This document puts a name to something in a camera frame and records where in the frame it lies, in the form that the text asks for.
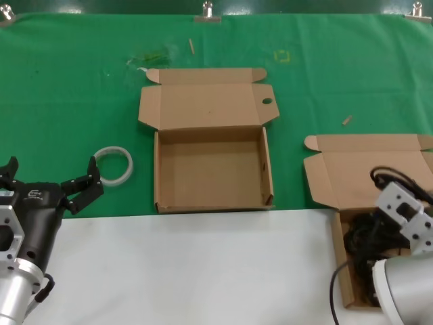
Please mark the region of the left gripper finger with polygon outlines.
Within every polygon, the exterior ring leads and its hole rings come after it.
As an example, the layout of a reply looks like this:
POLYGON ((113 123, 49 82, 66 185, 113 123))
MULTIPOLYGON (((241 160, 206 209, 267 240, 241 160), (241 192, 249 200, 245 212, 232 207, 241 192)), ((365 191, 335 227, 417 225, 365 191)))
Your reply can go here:
POLYGON ((62 182, 60 187, 65 194, 64 206, 73 215, 102 196, 104 186, 95 157, 90 158, 86 175, 62 182))
POLYGON ((19 163, 15 156, 12 156, 9 162, 1 167, 0 183, 1 189, 15 190, 16 180, 15 175, 18 171, 19 163))

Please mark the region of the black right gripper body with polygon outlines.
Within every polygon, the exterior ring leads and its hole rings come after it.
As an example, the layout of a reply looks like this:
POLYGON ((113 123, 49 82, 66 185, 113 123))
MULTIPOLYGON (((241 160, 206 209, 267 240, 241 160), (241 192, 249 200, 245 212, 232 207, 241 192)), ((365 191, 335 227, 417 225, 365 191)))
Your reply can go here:
POLYGON ((377 223, 372 242, 376 249, 409 249, 409 241, 400 233, 399 224, 380 211, 375 211, 372 216, 377 223))

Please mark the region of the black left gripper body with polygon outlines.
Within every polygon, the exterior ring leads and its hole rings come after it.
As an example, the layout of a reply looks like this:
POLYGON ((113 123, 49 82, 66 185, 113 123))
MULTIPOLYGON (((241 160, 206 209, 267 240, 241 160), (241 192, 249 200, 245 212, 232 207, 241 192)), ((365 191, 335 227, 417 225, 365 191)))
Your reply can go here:
POLYGON ((18 257, 47 269, 55 237, 66 208, 65 193, 57 183, 21 183, 14 211, 24 230, 18 257))

